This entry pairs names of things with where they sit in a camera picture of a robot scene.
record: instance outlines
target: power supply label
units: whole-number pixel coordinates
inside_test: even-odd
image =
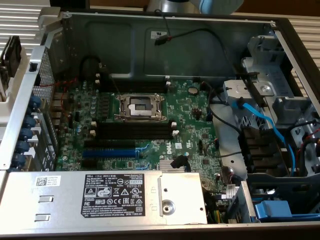
[[[145,175],[86,174],[81,214],[85,218],[145,216]]]

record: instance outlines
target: cpu socket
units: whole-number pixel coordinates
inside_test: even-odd
[[[120,96],[119,114],[115,118],[130,122],[158,122],[167,118],[162,115],[162,101],[158,94],[124,94]]]

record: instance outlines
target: green circuit board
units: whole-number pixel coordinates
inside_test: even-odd
[[[179,134],[173,139],[135,140],[135,146],[145,148],[140,157],[113,157],[97,159],[95,169],[85,168],[82,165],[84,141],[93,140],[90,135],[92,119],[95,117],[100,122],[116,121],[114,114],[119,114],[118,94],[110,92],[98,92],[90,86],[72,89],[69,95],[73,96],[74,103],[71,106],[72,114],[79,112],[80,121],[73,121],[73,128],[69,128],[68,121],[62,122],[59,134],[59,155],[56,171],[87,171],[87,170],[136,170],[144,171],[162,170],[160,161],[171,163],[180,155],[188,156],[192,172],[200,173],[202,185],[207,189],[223,189],[221,181],[215,182],[215,175],[221,171],[221,158],[219,150],[212,144],[208,151],[214,157],[205,155],[199,151],[199,141],[205,146],[216,138],[212,121],[206,121],[208,98],[205,91],[199,90],[199,84],[192,80],[171,80],[173,91],[159,94],[164,98],[161,102],[162,115],[166,121],[174,119],[177,123]],[[188,92],[190,87],[197,88],[198,94]],[[104,100],[108,100],[108,112],[102,109]],[[197,120],[193,109],[201,110],[202,114]]]

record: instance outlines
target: motherboard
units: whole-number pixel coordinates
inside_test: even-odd
[[[219,146],[208,93],[192,80],[170,80],[166,92],[108,92],[84,81],[68,92],[59,126],[56,171],[161,170],[187,157],[202,186],[222,190]]]

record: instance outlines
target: black pcie slot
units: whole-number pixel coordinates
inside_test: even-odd
[[[153,80],[153,81],[143,81],[143,80],[122,80],[115,79],[116,86],[121,93],[167,93],[166,80]],[[101,81],[100,92],[104,93],[117,93],[117,89],[113,82],[109,79],[107,81]]]
[[[172,139],[171,126],[168,123],[136,123],[136,122],[100,122],[96,128],[97,139]]]
[[[84,148],[104,148],[104,149],[134,149],[136,142],[132,140],[86,140],[84,141]]]

